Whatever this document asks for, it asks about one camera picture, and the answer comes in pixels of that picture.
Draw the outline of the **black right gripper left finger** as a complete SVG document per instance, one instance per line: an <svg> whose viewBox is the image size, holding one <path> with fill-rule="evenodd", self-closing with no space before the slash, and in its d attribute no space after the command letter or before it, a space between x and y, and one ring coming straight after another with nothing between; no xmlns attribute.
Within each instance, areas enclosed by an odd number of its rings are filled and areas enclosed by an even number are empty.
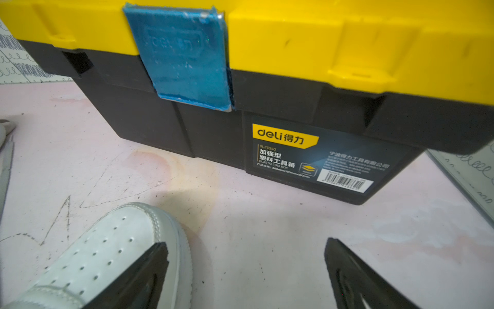
<svg viewBox="0 0 494 309"><path fill-rule="evenodd" d="M169 263L164 242L155 243L85 308L157 308Z"/></svg>

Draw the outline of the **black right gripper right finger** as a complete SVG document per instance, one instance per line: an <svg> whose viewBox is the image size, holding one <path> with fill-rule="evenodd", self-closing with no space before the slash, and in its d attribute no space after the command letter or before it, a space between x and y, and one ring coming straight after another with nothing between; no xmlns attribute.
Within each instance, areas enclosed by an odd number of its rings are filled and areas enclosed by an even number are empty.
<svg viewBox="0 0 494 309"><path fill-rule="evenodd" d="M328 238L324 258L338 308L417 308L339 239Z"/></svg>

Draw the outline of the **white sneaker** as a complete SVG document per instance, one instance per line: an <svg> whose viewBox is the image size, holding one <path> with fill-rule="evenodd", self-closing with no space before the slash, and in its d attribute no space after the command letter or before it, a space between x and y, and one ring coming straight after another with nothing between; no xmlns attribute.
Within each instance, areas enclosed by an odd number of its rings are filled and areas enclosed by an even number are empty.
<svg viewBox="0 0 494 309"><path fill-rule="evenodd" d="M75 241L9 308L85 308L155 243L169 266L157 308L190 308L192 258L180 223L158 207L128 203Z"/></svg>

